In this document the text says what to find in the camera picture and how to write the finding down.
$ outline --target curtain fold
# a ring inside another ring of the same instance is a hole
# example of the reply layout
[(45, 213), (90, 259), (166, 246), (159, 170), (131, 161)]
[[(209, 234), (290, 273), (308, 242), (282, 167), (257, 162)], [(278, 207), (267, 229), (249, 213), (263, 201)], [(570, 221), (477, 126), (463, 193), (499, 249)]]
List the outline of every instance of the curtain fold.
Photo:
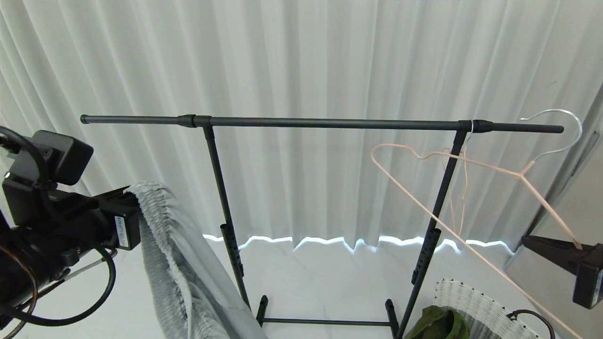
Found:
[[(224, 217), (203, 132), (177, 126), (81, 125), (90, 115), (489, 119), (543, 109), (586, 117), (603, 83), (603, 4), (509, 1), (2, 1), (0, 123), (47, 129), (95, 148), (74, 190), (99, 194), (143, 180), (170, 187), (204, 233)], [(562, 135), (473, 135), (469, 157), (511, 170), (565, 145)], [(419, 153), (454, 133), (217, 127), (238, 241), (253, 235), (423, 235), (428, 216), (371, 163), (381, 142)], [(432, 206), (440, 159), (377, 155)], [(565, 154), (528, 178), (545, 194)], [(0, 158), (0, 169), (9, 162)], [(464, 189), (452, 185), (457, 219)], [(462, 236), (514, 245), (538, 209), (512, 179), (468, 166)], [(448, 205), (444, 221), (452, 224)]]

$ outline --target marble tile floor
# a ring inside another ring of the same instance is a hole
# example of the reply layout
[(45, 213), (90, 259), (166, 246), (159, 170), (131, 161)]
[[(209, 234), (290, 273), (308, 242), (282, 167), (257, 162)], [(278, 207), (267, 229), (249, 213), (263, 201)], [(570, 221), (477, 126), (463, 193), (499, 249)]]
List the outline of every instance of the marble tile floor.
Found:
[[(231, 272), (223, 243), (209, 243)], [(476, 248), (498, 267), (510, 257), (501, 245)], [(350, 253), (340, 242), (329, 245), (306, 242), (293, 251), (291, 242), (252, 241), (241, 250), (241, 257), (254, 313), (261, 296), (266, 294), (270, 299), (267, 317), (387, 321), (384, 306), (387, 299), (392, 299), (398, 319), (402, 319), (419, 250), (420, 244), (398, 246), (380, 242), (377, 249), (360, 244)], [(90, 261), (96, 258), (94, 254), (88, 256)], [(27, 325), (17, 338), (162, 339), (140, 247), (120, 252), (116, 265), (115, 289), (92, 316), (61, 328)], [(417, 321), (421, 309), (432, 304), (435, 282), (443, 277), (462, 280), (509, 309), (533, 309), (518, 291), (470, 251), (455, 251), (443, 245), (434, 256), (411, 325)], [(96, 301), (106, 279), (106, 268), (96, 267), (42, 299), (36, 314), (51, 318), (75, 315)], [(522, 320), (538, 333), (547, 333), (538, 320), (529, 317)], [(267, 323), (264, 329), (270, 339), (391, 338), (386, 327)]]

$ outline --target olive green garment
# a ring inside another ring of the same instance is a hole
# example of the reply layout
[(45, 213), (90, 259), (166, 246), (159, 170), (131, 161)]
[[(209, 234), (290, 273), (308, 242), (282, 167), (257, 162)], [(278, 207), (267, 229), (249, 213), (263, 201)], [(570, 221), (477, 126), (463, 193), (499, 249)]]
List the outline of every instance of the olive green garment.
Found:
[(455, 311), (430, 306), (404, 339), (469, 339), (469, 325)]

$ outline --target black basket handle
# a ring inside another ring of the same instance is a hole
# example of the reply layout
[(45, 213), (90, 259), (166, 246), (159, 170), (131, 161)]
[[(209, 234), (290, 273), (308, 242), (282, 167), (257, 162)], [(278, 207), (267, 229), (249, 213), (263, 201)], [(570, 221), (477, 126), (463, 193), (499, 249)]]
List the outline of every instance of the black basket handle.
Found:
[(553, 330), (553, 326), (551, 326), (551, 323), (549, 323), (549, 321), (546, 318), (544, 318), (542, 315), (538, 314), (537, 312), (530, 311), (529, 309), (518, 309), (517, 311), (507, 314), (507, 317), (511, 320), (517, 320), (517, 316), (522, 313), (531, 314), (531, 315), (537, 317), (538, 319), (542, 320), (542, 322), (545, 323), (546, 327), (549, 328), (549, 334), (551, 335), (551, 339), (555, 339), (555, 331)]

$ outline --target basket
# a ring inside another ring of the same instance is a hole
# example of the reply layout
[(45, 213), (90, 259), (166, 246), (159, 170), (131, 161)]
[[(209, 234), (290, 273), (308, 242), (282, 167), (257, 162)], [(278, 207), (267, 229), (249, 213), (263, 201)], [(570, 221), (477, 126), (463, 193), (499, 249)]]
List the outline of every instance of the basket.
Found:
[(434, 305), (459, 312), (469, 324), (471, 339), (542, 339), (517, 315), (528, 313), (537, 316), (549, 328), (551, 339), (555, 332), (540, 314), (521, 309), (510, 312), (484, 293), (454, 279), (436, 283)]

